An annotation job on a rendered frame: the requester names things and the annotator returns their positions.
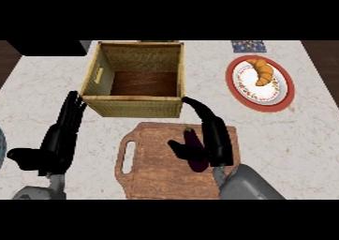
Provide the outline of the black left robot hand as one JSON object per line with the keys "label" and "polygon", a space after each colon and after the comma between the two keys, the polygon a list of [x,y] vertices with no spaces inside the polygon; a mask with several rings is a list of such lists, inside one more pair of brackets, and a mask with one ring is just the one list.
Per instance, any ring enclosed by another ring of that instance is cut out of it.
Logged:
{"label": "black left robot hand", "polygon": [[40,176],[67,173],[74,161],[86,107],[78,92],[71,91],[40,148],[14,148],[8,153],[8,158],[17,162],[21,170],[39,171]]}

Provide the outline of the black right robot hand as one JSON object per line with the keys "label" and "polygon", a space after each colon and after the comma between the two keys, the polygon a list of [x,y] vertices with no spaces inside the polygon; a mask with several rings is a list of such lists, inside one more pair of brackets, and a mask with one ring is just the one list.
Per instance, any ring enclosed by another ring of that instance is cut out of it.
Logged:
{"label": "black right robot hand", "polygon": [[[211,108],[196,99],[183,97],[183,102],[187,103],[202,120],[202,136],[207,159],[210,166],[223,167],[235,165],[233,144],[230,133],[223,119],[215,115]],[[168,141],[170,148],[176,156],[189,161],[189,147],[184,143],[176,140]]]}

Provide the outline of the dark purple eggplant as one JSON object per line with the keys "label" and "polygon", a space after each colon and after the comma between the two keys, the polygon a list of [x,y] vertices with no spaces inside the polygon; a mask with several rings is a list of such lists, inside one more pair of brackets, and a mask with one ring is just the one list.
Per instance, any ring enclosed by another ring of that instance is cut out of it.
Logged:
{"label": "dark purple eggplant", "polygon": [[186,127],[184,129],[184,140],[189,147],[189,164],[192,170],[196,173],[202,173],[210,167],[210,160],[207,159],[204,144],[192,127]]}

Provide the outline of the brown wooden cutting board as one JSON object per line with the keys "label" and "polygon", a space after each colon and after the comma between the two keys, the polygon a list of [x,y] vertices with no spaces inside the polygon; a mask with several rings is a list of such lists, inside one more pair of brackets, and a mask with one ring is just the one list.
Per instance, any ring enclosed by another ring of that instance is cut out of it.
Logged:
{"label": "brown wooden cutting board", "polygon": [[195,124],[143,122],[124,136],[120,146],[115,176],[128,199],[215,200],[218,187],[214,169],[202,173],[192,170],[168,145],[170,140],[184,141],[184,129]]}

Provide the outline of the square wicker basket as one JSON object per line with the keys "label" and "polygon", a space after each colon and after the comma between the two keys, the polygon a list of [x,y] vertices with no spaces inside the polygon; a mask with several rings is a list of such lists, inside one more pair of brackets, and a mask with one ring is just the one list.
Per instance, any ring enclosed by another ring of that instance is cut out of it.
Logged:
{"label": "square wicker basket", "polygon": [[80,95],[102,117],[180,117],[184,54],[177,40],[99,42]]}

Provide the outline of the red rimmed white plate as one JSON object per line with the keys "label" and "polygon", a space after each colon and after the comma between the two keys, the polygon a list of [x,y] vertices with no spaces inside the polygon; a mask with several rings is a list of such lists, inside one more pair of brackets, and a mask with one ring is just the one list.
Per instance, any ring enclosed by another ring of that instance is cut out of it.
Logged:
{"label": "red rimmed white plate", "polygon": [[260,55],[243,55],[227,67],[226,80],[237,101],[255,111],[283,111],[295,98],[295,83],[282,65]]}

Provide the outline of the golden croissant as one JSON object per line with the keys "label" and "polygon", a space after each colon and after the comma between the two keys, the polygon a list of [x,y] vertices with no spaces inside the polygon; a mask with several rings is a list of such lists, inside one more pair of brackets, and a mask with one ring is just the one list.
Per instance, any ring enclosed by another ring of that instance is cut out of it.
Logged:
{"label": "golden croissant", "polygon": [[264,59],[248,59],[246,62],[252,65],[258,73],[257,86],[265,86],[273,81],[274,69],[267,64]]}

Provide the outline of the black appliance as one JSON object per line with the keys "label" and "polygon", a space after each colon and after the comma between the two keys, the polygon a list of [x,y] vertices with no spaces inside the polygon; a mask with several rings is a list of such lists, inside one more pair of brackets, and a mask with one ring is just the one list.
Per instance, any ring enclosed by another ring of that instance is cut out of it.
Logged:
{"label": "black appliance", "polygon": [[90,40],[9,40],[9,44],[25,56],[84,56]]}

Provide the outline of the blue patterned square cloth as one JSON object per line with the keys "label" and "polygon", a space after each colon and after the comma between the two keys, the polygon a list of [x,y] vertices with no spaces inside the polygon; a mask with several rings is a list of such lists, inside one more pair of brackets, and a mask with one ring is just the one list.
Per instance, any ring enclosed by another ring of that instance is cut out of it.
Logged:
{"label": "blue patterned square cloth", "polygon": [[267,48],[263,40],[233,40],[236,53],[265,53]]}

